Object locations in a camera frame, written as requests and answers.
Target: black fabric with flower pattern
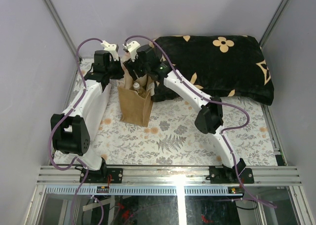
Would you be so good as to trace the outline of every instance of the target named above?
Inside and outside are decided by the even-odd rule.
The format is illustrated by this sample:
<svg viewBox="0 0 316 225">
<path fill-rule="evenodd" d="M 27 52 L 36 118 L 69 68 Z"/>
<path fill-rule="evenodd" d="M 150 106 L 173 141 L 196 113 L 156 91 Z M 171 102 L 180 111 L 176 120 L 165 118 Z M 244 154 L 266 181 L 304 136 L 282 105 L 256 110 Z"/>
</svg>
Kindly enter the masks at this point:
<svg viewBox="0 0 316 225">
<path fill-rule="evenodd" d="M 269 68 L 259 43 L 251 36 L 171 36 L 156 42 L 181 74 L 211 96 L 243 96 L 271 105 L 274 98 Z M 157 55 L 163 61 L 161 53 Z M 154 102 L 178 95 L 155 85 Z"/>
</svg>

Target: floral tablecloth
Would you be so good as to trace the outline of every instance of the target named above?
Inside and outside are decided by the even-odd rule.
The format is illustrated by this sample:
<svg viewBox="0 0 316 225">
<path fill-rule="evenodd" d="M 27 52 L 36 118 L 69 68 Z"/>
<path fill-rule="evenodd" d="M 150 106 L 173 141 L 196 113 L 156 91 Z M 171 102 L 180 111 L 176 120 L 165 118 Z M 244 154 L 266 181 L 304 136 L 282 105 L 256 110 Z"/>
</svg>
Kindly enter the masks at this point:
<svg viewBox="0 0 316 225">
<path fill-rule="evenodd" d="M 83 59 L 81 70 L 85 74 L 93 59 Z M 121 111 L 116 80 L 111 80 L 109 103 L 99 131 L 90 147 L 106 159 L 107 164 L 142 165 L 221 165 L 213 142 L 200 133 L 194 121 L 196 113 L 182 98 L 154 103 L 147 128 L 120 121 Z M 80 76 L 71 100 L 82 85 Z M 222 98 L 223 102 L 244 108 L 251 117 L 250 124 L 239 130 L 227 132 L 228 137 L 247 165 L 277 165 L 273 146 L 261 105 L 243 97 Z M 245 115 L 223 106 L 224 124 L 241 125 Z M 57 151 L 54 161 L 68 164 L 72 157 Z"/>
</svg>

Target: bottle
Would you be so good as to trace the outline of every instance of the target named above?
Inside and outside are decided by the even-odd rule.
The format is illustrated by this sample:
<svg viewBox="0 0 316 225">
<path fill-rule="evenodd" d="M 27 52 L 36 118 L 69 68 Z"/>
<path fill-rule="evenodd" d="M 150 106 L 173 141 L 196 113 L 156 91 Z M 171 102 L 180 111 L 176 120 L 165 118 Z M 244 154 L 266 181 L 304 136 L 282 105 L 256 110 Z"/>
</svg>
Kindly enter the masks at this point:
<svg viewBox="0 0 316 225">
<path fill-rule="evenodd" d="M 142 98 L 146 98 L 146 91 L 144 90 L 143 87 L 139 85 L 139 83 L 135 82 L 133 84 L 132 90 L 136 91 L 138 95 L 141 96 Z"/>
</svg>

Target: bottle cap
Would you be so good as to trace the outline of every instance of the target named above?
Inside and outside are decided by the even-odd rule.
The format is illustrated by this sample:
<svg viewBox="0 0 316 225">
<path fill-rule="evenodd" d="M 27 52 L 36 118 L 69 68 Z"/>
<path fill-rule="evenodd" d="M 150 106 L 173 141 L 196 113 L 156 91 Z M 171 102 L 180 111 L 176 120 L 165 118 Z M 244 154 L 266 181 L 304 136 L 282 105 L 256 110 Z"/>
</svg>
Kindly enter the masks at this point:
<svg viewBox="0 0 316 225">
<path fill-rule="evenodd" d="M 140 89 L 139 83 L 135 82 L 135 83 L 133 84 L 133 88 L 134 88 L 135 90 Z"/>
</svg>

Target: white wall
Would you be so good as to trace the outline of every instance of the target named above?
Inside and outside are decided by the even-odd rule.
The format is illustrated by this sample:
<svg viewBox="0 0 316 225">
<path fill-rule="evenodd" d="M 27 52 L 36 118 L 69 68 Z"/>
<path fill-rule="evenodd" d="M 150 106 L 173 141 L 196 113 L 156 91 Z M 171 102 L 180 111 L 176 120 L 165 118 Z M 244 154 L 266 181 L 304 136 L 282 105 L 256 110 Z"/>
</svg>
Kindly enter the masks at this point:
<svg viewBox="0 0 316 225">
<path fill-rule="evenodd" d="M 285 155 L 298 166 L 316 216 L 316 3 L 292 0 L 264 54 L 275 87 L 271 106 Z"/>
<path fill-rule="evenodd" d="M 19 225 L 75 61 L 42 0 L 0 0 L 0 224 Z"/>
<path fill-rule="evenodd" d="M 91 37 L 252 35 L 259 41 L 281 0 L 52 0 L 75 45 Z M 82 47 L 82 56 L 100 49 Z"/>
</svg>

